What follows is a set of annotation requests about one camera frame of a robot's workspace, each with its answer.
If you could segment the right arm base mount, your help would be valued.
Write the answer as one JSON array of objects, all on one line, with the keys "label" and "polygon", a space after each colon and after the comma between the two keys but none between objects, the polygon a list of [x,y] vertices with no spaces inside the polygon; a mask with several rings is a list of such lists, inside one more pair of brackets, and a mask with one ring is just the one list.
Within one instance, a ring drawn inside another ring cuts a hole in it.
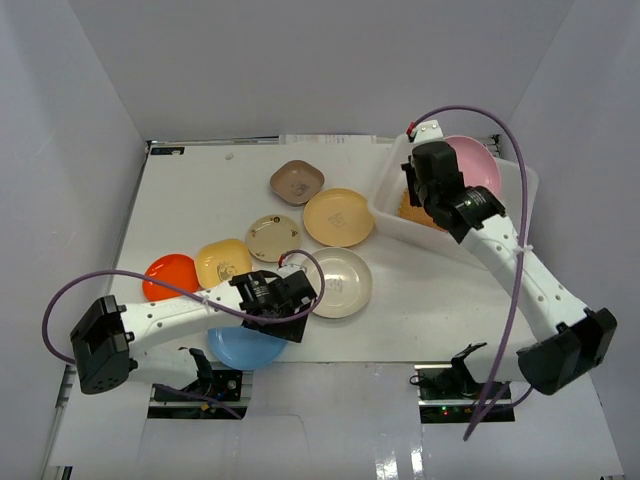
[{"label": "right arm base mount", "polygon": [[448,363],[415,366],[409,384],[417,388],[420,422],[426,425],[469,423],[484,387],[476,382],[465,360],[485,343],[469,344]]}]

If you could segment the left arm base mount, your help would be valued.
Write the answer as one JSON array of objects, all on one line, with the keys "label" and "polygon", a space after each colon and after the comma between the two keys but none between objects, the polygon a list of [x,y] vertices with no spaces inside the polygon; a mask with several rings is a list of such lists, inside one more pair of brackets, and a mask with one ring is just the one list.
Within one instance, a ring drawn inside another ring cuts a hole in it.
[{"label": "left arm base mount", "polygon": [[190,348],[196,366],[196,379],[186,387],[154,388],[147,411],[148,419],[161,420],[242,420],[248,409],[249,394],[244,393],[244,373],[233,369],[214,369],[205,354]]}]

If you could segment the woven bamboo fan-shaped tray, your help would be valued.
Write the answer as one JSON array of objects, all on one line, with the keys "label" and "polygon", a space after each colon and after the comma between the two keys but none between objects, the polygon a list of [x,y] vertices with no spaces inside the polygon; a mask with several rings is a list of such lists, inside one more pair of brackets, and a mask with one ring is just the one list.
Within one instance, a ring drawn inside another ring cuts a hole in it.
[{"label": "woven bamboo fan-shaped tray", "polygon": [[401,203],[397,210],[397,216],[410,222],[443,232],[443,229],[436,225],[434,220],[422,207],[414,207],[410,204],[410,195],[407,189],[404,190]]}]

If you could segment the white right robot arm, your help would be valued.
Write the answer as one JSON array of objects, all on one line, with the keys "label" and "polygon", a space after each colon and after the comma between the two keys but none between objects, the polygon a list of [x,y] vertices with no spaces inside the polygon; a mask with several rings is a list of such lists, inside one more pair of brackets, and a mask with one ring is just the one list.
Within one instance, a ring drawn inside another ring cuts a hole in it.
[{"label": "white right robot arm", "polygon": [[448,143],[412,147],[401,168],[411,204],[422,207],[516,301],[536,339],[517,352],[526,382],[550,396],[602,363],[617,329],[614,315],[590,309],[519,245],[503,204],[486,187],[465,184]]}]

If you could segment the blue round plate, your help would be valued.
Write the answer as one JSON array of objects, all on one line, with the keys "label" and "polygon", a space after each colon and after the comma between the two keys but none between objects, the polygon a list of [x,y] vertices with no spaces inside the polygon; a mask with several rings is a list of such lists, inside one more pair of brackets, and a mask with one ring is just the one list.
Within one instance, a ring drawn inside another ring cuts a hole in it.
[{"label": "blue round plate", "polygon": [[253,371],[275,361],[288,342],[244,327],[214,328],[207,332],[213,355],[235,370]]}]

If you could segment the cream round plate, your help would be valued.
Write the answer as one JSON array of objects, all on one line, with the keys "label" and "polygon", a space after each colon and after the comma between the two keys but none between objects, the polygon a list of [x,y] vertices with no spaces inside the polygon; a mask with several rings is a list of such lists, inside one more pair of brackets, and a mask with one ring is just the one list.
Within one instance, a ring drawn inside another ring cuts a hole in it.
[{"label": "cream round plate", "polygon": [[346,248],[327,247],[313,253],[324,274],[325,293],[313,313],[339,320],[365,307],[372,295],[373,277],[364,260]]}]

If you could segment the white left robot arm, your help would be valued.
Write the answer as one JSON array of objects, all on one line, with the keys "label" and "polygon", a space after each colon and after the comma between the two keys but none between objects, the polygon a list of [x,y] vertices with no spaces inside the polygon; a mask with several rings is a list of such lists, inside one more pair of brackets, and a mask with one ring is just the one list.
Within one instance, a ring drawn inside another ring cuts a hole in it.
[{"label": "white left robot arm", "polygon": [[211,329],[256,330],[300,342],[317,289],[297,270],[282,277],[255,271],[172,299],[120,304],[96,300],[70,334],[82,393],[132,381],[164,384],[188,398],[205,396],[214,375],[204,352],[181,340]]}]

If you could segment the pink round plate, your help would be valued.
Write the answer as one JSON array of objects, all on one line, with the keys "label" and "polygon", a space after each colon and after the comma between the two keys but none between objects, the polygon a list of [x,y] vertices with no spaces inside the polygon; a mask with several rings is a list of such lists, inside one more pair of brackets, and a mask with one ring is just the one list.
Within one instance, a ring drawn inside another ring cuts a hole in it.
[{"label": "pink round plate", "polygon": [[490,151],[479,141],[462,135],[451,135],[445,142],[456,153],[459,170],[467,187],[482,186],[498,197],[501,191],[501,174]]}]

